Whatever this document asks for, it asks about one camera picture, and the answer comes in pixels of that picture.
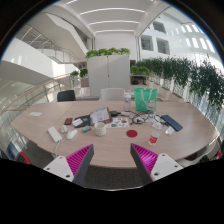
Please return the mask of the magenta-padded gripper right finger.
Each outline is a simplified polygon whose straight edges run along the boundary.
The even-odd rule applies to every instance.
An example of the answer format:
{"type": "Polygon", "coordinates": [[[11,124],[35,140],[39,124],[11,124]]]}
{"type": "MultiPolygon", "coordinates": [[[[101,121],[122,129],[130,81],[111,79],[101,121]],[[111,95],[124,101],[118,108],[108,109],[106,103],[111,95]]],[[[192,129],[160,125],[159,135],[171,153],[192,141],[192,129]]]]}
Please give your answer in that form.
{"type": "Polygon", "coordinates": [[[156,154],[134,143],[130,146],[130,153],[144,185],[182,169],[182,166],[166,153],[156,154]]]}

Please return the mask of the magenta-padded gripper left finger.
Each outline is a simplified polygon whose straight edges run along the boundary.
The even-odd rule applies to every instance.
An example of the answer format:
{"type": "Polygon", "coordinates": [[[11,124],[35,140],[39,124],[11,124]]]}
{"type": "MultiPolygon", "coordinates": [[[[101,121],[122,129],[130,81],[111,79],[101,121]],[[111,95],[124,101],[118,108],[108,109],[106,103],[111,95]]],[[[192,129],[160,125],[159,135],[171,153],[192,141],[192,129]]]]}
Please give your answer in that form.
{"type": "Polygon", "coordinates": [[[58,156],[44,170],[81,186],[93,155],[94,147],[90,144],[66,157],[58,156]]]}

